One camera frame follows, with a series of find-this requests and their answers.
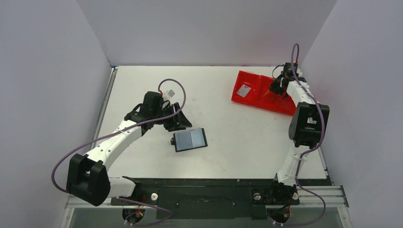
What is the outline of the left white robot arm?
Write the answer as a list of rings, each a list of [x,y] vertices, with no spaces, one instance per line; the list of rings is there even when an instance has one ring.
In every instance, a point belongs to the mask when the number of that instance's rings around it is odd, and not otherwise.
[[[107,198],[123,197],[129,204],[141,200],[140,183],[133,178],[109,177],[108,170],[130,144],[138,140],[154,125],[162,125],[168,132],[185,130],[192,126],[172,103],[174,91],[149,91],[143,102],[126,114],[112,136],[83,155],[75,154],[69,161],[66,190],[93,206]]]

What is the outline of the silver grey credit card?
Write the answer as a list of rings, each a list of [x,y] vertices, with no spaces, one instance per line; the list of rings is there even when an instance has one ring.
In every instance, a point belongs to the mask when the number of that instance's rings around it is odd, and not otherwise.
[[[246,84],[242,84],[240,86],[240,88],[237,90],[236,94],[241,96],[242,98],[245,98],[248,93],[251,91],[251,87],[246,85]]]

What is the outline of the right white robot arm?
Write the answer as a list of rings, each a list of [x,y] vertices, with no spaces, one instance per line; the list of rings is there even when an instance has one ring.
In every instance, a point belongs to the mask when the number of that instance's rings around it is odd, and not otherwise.
[[[314,98],[305,78],[297,74],[297,63],[282,66],[283,70],[269,88],[277,95],[290,98],[296,110],[288,129],[291,146],[275,179],[285,186],[294,186],[308,155],[323,142],[330,108]]]

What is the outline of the black leather card holder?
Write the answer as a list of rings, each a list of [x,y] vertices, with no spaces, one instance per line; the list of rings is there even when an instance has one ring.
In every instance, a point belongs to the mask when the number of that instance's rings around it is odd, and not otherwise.
[[[208,146],[204,128],[176,132],[170,140],[176,152],[183,152]]]

